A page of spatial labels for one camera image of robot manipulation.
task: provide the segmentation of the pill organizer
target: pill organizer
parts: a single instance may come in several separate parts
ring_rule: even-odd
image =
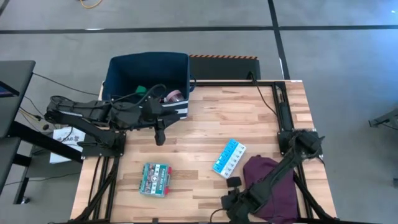
[[[237,140],[229,140],[224,151],[214,163],[213,170],[224,178],[228,178],[236,167],[236,164],[238,164],[239,160],[242,158],[245,150],[246,146],[242,145]]]

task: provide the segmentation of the concrete floor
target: concrete floor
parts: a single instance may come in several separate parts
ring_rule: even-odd
[[[398,24],[394,1],[274,4],[280,26]],[[0,17],[0,30],[271,25],[266,0],[104,0],[91,10],[74,0],[10,0]],[[368,120],[397,106],[398,30],[282,31],[281,35],[290,77],[304,81],[315,126],[326,136],[326,172],[338,216],[395,223],[398,189],[392,187],[392,178],[398,177],[397,132],[370,128]],[[263,79],[282,77],[273,31],[0,34],[0,60],[35,60],[36,73],[93,93],[98,92],[111,57],[155,50],[257,55]],[[32,79],[27,96],[42,112],[51,95],[78,101],[94,98]],[[35,112],[26,100],[22,106]],[[19,115],[17,120],[29,125]],[[19,151],[28,154],[29,149],[23,144]],[[19,181],[21,173],[13,166],[7,182]],[[77,182],[78,175],[31,182],[26,195],[32,201],[27,205],[12,205],[17,185],[5,187],[0,223],[68,220]]]

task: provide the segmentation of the floor tile line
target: floor tile line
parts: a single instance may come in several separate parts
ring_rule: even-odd
[[[273,0],[268,0],[269,11],[272,19],[272,27],[274,28],[275,41],[278,50],[280,67],[282,70],[282,76],[285,80],[290,80],[289,69],[287,68],[286,55],[284,50],[284,45],[282,43],[282,37],[279,31],[278,19],[276,16],[275,6]]]
[[[398,29],[398,25],[352,25],[352,26],[280,26],[279,30],[385,30]]]
[[[201,31],[261,31],[273,30],[272,26],[196,26],[196,27],[143,27],[110,29],[29,29],[0,30],[0,34],[104,34],[135,32],[201,32]]]
[[[1,4],[1,6],[0,6],[0,17],[1,17],[1,14],[4,12],[4,10],[6,9],[9,1],[10,0],[4,0],[4,2]]]

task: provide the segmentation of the blue bin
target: blue bin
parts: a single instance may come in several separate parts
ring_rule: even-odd
[[[145,52],[112,58],[102,99],[119,98],[134,93],[138,86],[150,89],[156,84],[164,84],[167,87],[164,97],[171,91],[181,91],[185,101],[164,103],[162,106],[178,110],[181,118],[185,118],[188,113],[190,69],[189,55],[183,53]],[[130,100],[135,102],[138,98],[132,97]]]

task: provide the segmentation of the butcher block tabletop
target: butcher block tabletop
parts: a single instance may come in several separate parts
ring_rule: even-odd
[[[302,82],[286,81],[294,126],[312,129],[312,117]],[[275,109],[271,87],[260,86],[264,99]],[[255,86],[198,86],[190,93],[188,117],[165,130],[166,142],[156,146],[153,129],[127,133],[124,155],[120,158],[111,222],[208,222],[221,208],[220,197],[227,194],[225,179],[212,170],[214,162],[230,139],[247,149],[232,176],[243,179],[243,165],[261,155],[280,161],[277,117],[261,100]],[[97,157],[85,159],[72,208],[71,218],[87,206]],[[101,160],[94,192],[101,173]],[[146,162],[172,167],[169,194],[164,198],[139,193],[142,168]],[[335,207],[323,164],[313,159],[303,163],[309,191],[331,216]],[[301,214],[305,216],[298,192]],[[99,217],[104,217],[105,193]],[[250,220],[259,218],[250,215]],[[225,211],[215,213],[213,222],[227,222]]]

